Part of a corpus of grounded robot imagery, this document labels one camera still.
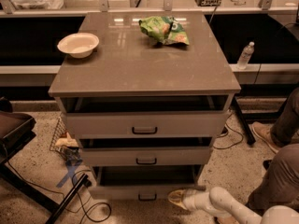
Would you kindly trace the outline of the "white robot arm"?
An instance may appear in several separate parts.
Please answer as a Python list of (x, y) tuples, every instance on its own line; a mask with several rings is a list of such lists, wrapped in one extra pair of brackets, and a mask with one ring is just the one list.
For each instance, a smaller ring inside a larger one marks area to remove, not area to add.
[(299, 224), (299, 213), (287, 206), (269, 208), (262, 216), (237, 201), (226, 189), (177, 189), (168, 201), (188, 211), (203, 210), (213, 217), (234, 217), (239, 224)]

